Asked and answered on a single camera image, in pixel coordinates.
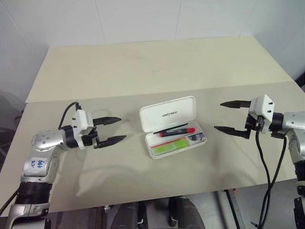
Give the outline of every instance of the floor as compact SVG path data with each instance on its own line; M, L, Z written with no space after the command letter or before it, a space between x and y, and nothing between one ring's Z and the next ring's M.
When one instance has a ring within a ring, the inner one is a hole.
M296 180L277 182L271 195L271 205L264 228L295 228L294 198L298 197L295 188ZM254 229L251 221L257 223L261 203L267 185L237 189L236 199L246 229ZM185 196L197 207L206 229L235 229L236 225L225 192L201 193ZM146 202L149 229L169 228L167 224L167 198ZM120 205L112 206L107 214L107 225L100 229L110 229L112 220ZM52 229L93 229L95 227L96 208L51 213Z

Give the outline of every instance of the wall tile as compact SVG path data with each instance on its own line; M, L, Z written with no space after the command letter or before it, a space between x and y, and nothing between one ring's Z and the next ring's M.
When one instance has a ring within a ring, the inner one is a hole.
M275 59L293 79L296 79L303 72L305 72L304 27Z
M42 63L0 4L0 90L24 102Z
M174 39L180 0L96 0L107 43Z
M304 24L304 0L258 0L241 35L254 35L276 57Z
M43 57L49 46L103 44L93 0L2 0Z
M238 36L256 0L182 0L177 39Z

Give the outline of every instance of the marker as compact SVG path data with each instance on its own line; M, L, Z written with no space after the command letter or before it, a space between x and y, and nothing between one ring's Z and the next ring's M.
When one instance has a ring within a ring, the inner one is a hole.
M168 130L164 132L160 132L160 137L167 137L167 136L173 136L173 135L183 135L188 133L195 132L195 128L185 128L185 129L178 129L178 130Z

